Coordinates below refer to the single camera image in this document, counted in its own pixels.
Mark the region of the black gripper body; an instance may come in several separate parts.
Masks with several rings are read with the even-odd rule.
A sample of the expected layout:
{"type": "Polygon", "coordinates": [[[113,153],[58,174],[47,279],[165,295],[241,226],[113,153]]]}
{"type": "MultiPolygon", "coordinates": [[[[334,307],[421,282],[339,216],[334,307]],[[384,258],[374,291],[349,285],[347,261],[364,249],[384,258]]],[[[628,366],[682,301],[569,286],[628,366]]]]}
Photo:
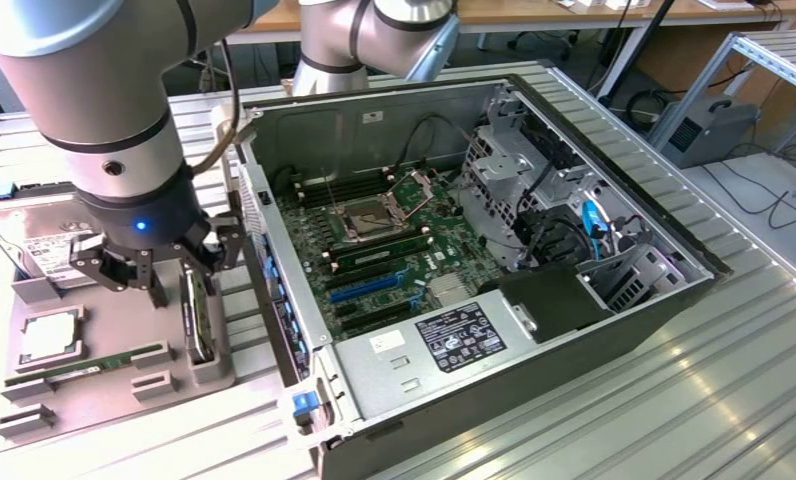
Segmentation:
{"type": "Polygon", "coordinates": [[[186,240],[201,243],[210,231],[186,163],[151,192],[130,198],[103,198],[82,190],[78,197],[101,224],[107,239],[133,250],[149,250],[186,240]]]}

